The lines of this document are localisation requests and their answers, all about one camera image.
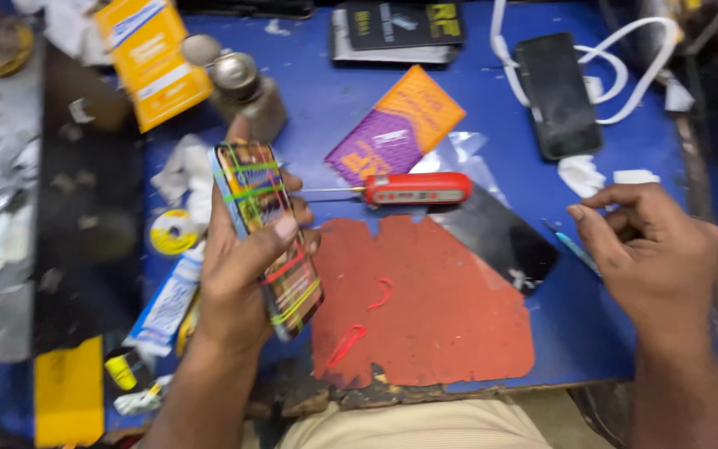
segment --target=beige pants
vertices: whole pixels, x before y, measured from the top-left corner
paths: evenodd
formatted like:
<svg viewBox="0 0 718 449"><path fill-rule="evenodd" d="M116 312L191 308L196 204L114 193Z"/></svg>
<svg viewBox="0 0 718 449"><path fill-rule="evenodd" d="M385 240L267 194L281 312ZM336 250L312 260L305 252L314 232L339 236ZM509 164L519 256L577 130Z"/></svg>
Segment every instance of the beige pants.
<svg viewBox="0 0 718 449"><path fill-rule="evenodd" d="M293 424L277 449L550 449L528 415L505 400L443 403L323 413Z"/></svg>

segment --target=hand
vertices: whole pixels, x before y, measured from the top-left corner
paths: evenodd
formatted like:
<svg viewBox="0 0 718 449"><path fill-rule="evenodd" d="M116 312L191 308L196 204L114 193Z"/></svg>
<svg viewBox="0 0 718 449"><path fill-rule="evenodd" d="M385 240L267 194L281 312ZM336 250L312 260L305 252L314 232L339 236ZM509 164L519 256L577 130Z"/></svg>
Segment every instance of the hand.
<svg viewBox="0 0 718 449"><path fill-rule="evenodd" d="M613 204L605 218L594 210ZM567 212L642 340L708 339L717 226L686 215L655 183L610 185Z"/></svg>
<svg viewBox="0 0 718 449"><path fill-rule="evenodd" d="M226 141L248 138L248 120L237 117L231 123ZM288 191L300 190L303 183L282 173ZM246 240L234 235L224 196L212 188L212 215L201 269L200 318L195 338L204 338L239 355L258 355L273 333L257 286L259 276L293 243L298 225L313 221L312 211L301 198L291 197L293 213L276 219L273 225L252 233ZM306 229L304 248L314 253L320 233Z"/></svg>

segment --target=red rubber band on mat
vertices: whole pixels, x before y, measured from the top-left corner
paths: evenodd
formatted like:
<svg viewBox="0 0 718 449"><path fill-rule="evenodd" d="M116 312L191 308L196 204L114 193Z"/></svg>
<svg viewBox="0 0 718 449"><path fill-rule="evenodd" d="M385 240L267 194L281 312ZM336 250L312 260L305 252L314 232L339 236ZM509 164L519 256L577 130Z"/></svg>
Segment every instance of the red rubber band on mat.
<svg viewBox="0 0 718 449"><path fill-rule="evenodd" d="M340 343L337 343L337 347L334 348L334 352L331 353L329 360L326 362L329 368L333 368L334 365L336 365L337 362L339 362L340 359L348 353L348 350L354 346L354 343L361 339L366 333L367 329L365 329L361 324L354 324L351 326L351 328L348 329L348 332L345 332L345 335L342 337L342 340L340 340Z"/></svg>
<svg viewBox="0 0 718 449"><path fill-rule="evenodd" d="M381 288L384 289L384 297L381 299L381 302L370 304L367 307L367 310L376 310L377 308L380 308L384 303L387 302L390 296L393 295L393 281L389 280L386 277L382 277L378 280L378 283L381 285Z"/></svg>

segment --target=black phone screen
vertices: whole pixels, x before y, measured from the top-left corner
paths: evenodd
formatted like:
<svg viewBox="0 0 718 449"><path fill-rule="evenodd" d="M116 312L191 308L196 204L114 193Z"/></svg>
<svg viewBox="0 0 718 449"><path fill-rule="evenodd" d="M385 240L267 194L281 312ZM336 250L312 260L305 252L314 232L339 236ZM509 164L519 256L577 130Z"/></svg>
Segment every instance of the black phone screen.
<svg viewBox="0 0 718 449"><path fill-rule="evenodd" d="M569 33L522 41L515 57L542 155L561 159L594 153L602 146L578 57Z"/></svg>

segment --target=phone screen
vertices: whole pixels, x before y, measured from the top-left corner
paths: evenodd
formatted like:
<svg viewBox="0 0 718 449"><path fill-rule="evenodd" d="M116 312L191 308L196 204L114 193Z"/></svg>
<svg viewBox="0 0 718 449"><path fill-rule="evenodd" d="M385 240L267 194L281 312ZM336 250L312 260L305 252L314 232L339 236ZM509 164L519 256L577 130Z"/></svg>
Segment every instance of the phone screen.
<svg viewBox="0 0 718 449"><path fill-rule="evenodd" d="M245 142L214 148L215 180L238 236L245 238L292 211L278 163L267 144ZM270 322L282 340L301 332L323 299L320 278L298 234L290 249L260 280Z"/></svg>
<svg viewBox="0 0 718 449"><path fill-rule="evenodd" d="M602 146L600 125L586 93L572 35L558 33L522 41L514 55L542 155L561 159L598 150Z"/></svg>

